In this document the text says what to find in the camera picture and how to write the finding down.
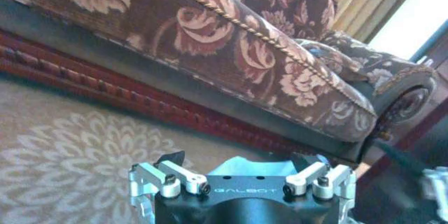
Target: silver bracket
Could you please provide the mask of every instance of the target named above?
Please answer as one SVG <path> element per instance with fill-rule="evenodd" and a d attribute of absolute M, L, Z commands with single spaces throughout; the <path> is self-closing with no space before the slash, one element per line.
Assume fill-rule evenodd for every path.
<path fill-rule="evenodd" d="M 210 192 L 210 185 L 204 175 L 192 173 L 170 161 L 162 161 L 157 167 L 164 173 L 176 175 L 180 183 L 185 185 L 186 192 L 190 194 L 206 195 Z"/>
<path fill-rule="evenodd" d="M 448 221 L 448 167 L 436 167 L 434 170 L 422 171 L 422 191 L 425 198 L 436 200 L 437 215 Z"/>
<path fill-rule="evenodd" d="M 338 224 L 348 222 L 348 211 L 354 207 L 356 197 L 356 174 L 353 170 L 345 166 L 336 166 L 324 177 L 318 177 L 313 181 L 314 197 L 329 200 L 336 194 L 340 197 L 340 215 Z"/>
<path fill-rule="evenodd" d="M 282 191 L 286 196 L 301 196 L 306 193 L 306 186 L 313 180 L 322 176 L 328 171 L 328 167 L 322 162 L 316 162 L 308 166 L 300 173 L 285 177 L 285 185 Z"/>
<path fill-rule="evenodd" d="M 148 163 L 132 165 L 128 172 L 130 205 L 138 210 L 141 223 L 153 223 L 152 200 L 157 192 L 161 197 L 180 194 L 180 180 L 165 174 Z"/>

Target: floral cushion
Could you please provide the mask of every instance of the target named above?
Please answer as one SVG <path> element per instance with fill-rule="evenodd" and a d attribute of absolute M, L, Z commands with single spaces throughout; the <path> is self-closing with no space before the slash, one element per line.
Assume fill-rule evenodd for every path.
<path fill-rule="evenodd" d="M 337 140 L 372 131 L 366 98 L 238 0 L 20 1 Z"/>
<path fill-rule="evenodd" d="M 368 79 L 361 69 L 361 63 L 352 60 L 336 49 L 306 39 L 294 39 L 294 41 L 312 53 L 316 59 L 322 62 L 344 81 L 365 81 Z"/>
<path fill-rule="evenodd" d="M 290 38 L 320 40 L 329 29 L 336 0 L 240 0 Z"/>

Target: screw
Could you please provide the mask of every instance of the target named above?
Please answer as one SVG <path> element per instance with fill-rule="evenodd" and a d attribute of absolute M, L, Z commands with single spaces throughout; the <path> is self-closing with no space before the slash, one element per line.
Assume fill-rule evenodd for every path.
<path fill-rule="evenodd" d="M 202 183 L 200 185 L 198 192 L 201 195 L 206 195 L 210 193 L 210 189 L 212 189 L 210 185 L 208 183 Z"/>
<path fill-rule="evenodd" d="M 328 178 L 326 177 L 318 177 L 317 178 L 317 184 L 320 186 L 328 186 Z"/>
<path fill-rule="evenodd" d="M 130 169 L 129 169 L 129 171 L 130 171 L 130 172 L 133 172 L 133 171 L 134 171 L 134 169 L 137 168 L 137 166 L 138 166 L 138 164 L 133 164 L 133 165 L 130 166 Z"/>
<path fill-rule="evenodd" d="M 294 191 L 290 188 L 290 186 L 284 185 L 282 186 L 282 193 L 285 194 L 286 197 L 292 197 L 292 195 L 294 194 Z"/>
<path fill-rule="evenodd" d="M 165 183 L 164 183 L 164 185 L 165 186 L 172 185 L 174 182 L 176 182 L 176 175 L 174 174 L 168 174 L 165 176 Z"/>

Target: carved wood trim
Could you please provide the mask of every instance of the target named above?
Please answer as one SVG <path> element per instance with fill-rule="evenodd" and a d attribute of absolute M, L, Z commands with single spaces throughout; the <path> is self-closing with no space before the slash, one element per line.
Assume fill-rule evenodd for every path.
<path fill-rule="evenodd" d="M 317 154 L 312 147 L 1 30 L 0 71 L 262 151 Z"/>

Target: patterned rug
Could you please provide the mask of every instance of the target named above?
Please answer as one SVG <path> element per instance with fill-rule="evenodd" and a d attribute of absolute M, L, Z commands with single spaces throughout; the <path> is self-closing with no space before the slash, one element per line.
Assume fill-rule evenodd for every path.
<path fill-rule="evenodd" d="M 237 155 L 272 159 L 1 75 L 0 140 L 1 223 L 136 223 L 130 164 L 178 150 L 200 173 Z"/>

